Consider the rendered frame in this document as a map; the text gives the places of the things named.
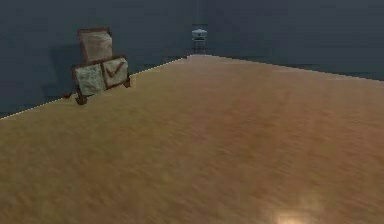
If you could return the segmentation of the white round-topped metal stand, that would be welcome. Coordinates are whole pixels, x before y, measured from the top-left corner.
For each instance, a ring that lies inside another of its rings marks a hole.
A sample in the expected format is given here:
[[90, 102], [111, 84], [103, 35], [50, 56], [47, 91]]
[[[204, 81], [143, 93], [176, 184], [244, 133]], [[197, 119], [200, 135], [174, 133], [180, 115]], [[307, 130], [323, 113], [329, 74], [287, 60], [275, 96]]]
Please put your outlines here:
[[208, 32], [204, 29], [195, 29], [191, 32], [193, 51], [195, 54], [204, 54], [206, 51], [206, 41]]

